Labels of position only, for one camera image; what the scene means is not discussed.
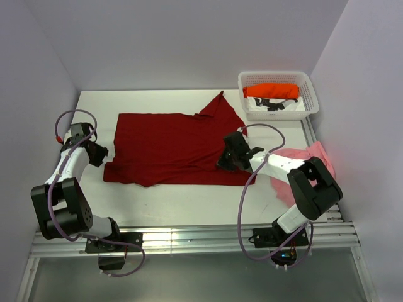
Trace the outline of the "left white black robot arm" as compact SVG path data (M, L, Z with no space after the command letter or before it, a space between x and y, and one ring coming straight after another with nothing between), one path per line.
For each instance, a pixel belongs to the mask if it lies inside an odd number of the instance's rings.
M73 238L83 235L100 238L108 251L118 250L123 236L117 223L110 217L93 214L79 185L88 165L100 167L108 149L98 145L97 133L90 123L72 124L62 144L60 161L49 179L31 190L31 200L42 235L47 239Z

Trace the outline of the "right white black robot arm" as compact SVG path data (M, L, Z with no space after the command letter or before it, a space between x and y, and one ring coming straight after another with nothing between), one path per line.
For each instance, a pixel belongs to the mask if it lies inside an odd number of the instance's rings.
M293 159L275 154L284 144L271 150L251 148L246 136L235 131L224 137L224 151L217 162L217 166L225 171L250 173L239 202L238 227L241 226L246 191L258 174L290 187L294 204L272 223L273 240L279 245L288 244L294 238L294 231L317 220L343 197L341 188L320 158Z

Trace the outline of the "dark red t shirt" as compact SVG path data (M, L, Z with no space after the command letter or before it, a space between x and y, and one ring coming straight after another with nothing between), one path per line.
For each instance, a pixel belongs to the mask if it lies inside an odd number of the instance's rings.
M157 184L243 186L249 173L217 167L224 137L244 122L218 93L199 113L121 113L115 156L103 180L151 187Z

